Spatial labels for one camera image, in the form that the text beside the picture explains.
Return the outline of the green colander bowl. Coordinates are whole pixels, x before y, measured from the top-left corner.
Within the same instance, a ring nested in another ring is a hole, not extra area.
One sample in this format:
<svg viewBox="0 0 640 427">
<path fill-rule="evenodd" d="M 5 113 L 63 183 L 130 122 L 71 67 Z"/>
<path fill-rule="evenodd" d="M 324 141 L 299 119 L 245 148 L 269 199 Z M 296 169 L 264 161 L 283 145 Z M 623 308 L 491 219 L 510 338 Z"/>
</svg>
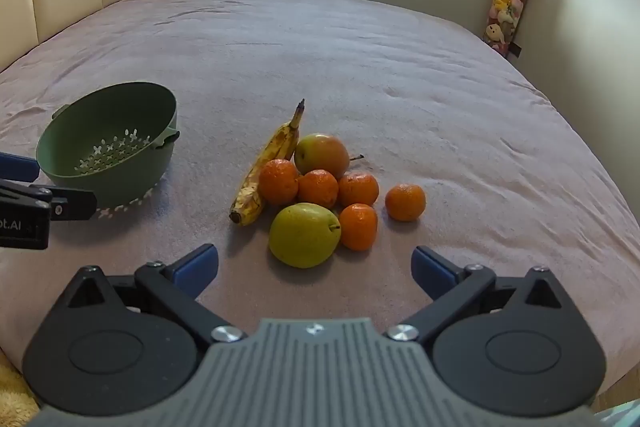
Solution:
<svg viewBox="0 0 640 427">
<path fill-rule="evenodd" d="M 177 116 L 168 88 L 113 84 L 55 112 L 36 159 L 54 185 L 90 191 L 100 208 L 127 205 L 165 173 L 180 136 Z"/>
</svg>

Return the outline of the pink bed blanket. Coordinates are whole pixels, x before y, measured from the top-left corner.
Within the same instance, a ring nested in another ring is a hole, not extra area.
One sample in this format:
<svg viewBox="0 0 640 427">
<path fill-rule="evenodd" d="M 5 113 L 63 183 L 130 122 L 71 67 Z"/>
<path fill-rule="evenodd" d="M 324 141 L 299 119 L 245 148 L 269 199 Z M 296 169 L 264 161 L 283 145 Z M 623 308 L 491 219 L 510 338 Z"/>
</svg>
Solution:
<svg viewBox="0 0 640 427">
<path fill-rule="evenodd" d="M 124 0 L 31 50 L 1 75 L 1 147 L 32 155 L 52 114 L 114 83 L 174 92 L 180 138 L 141 202 L 56 222 L 45 251 L 1 254 L 1 347 L 20 363 L 83 265 L 130 273 L 205 243 L 220 271 L 201 300 L 244 331 L 264 317 L 397 323 L 427 304 L 414 247 L 505 277 L 549 267 L 596 333 L 613 384 L 639 361 L 639 227 L 563 117 L 463 27 L 362 0 Z M 420 185 L 419 221 L 378 221 L 367 253 L 293 270 L 267 247 L 270 214 L 228 212 L 273 131 L 337 136 L 382 190 Z"/>
</svg>

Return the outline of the yellow-green pear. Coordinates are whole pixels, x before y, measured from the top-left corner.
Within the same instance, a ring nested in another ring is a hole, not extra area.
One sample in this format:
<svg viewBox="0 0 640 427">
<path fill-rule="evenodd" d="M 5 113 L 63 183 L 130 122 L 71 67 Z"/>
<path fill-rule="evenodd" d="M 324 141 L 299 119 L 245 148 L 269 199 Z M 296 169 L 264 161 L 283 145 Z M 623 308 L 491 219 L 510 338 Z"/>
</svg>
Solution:
<svg viewBox="0 0 640 427">
<path fill-rule="evenodd" d="M 340 220 L 331 210 L 299 202 L 283 208 L 273 219 L 268 248 L 285 265 L 310 269 L 333 255 L 341 235 Z"/>
</svg>

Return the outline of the red-green pear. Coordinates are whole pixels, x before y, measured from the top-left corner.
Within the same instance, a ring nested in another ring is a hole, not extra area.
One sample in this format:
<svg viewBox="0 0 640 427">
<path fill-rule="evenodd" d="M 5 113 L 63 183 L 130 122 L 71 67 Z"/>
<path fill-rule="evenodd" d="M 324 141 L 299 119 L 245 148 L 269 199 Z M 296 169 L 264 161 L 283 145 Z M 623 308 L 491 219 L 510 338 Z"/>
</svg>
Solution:
<svg viewBox="0 0 640 427">
<path fill-rule="evenodd" d="M 304 136 L 298 141 L 294 152 L 295 166 L 300 174 L 326 170 L 337 180 L 344 176 L 352 161 L 361 158 L 362 155 L 350 155 L 336 136 L 322 133 Z"/>
</svg>

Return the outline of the orange mandarin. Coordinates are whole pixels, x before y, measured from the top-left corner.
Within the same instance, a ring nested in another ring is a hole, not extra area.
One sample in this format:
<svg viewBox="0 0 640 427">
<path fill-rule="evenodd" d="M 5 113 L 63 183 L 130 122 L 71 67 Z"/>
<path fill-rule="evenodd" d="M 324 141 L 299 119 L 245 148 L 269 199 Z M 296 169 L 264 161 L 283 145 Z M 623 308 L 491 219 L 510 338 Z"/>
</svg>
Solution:
<svg viewBox="0 0 640 427">
<path fill-rule="evenodd" d="M 390 219 L 398 222 L 418 220 L 426 209 L 426 194 L 420 185 L 397 184 L 385 195 L 385 209 Z"/>
<path fill-rule="evenodd" d="M 271 159 L 260 170 L 258 192 L 268 204 L 284 206 L 296 199 L 299 174 L 287 159 Z"/>
<path fill-rule="evenodd" d="M 368 172 L 345 173 L 338 181 L 338 202 L 342 207 L 354 204 L 372 206 L 378 199 L 378 180 Z"/>
<path fill-rule="evenodd" d="M 297 199 L 331 209 L 338 195 L 338 182 L 324 169 L 314 169 L 299 178 Z"/>
<path fill-rule="evenodd" d="M 368 251 L 378 235 L 378 214 L 369 205 L 352 204 L 340 213 L 341 243 L 351 251 Z"/>
</svg>

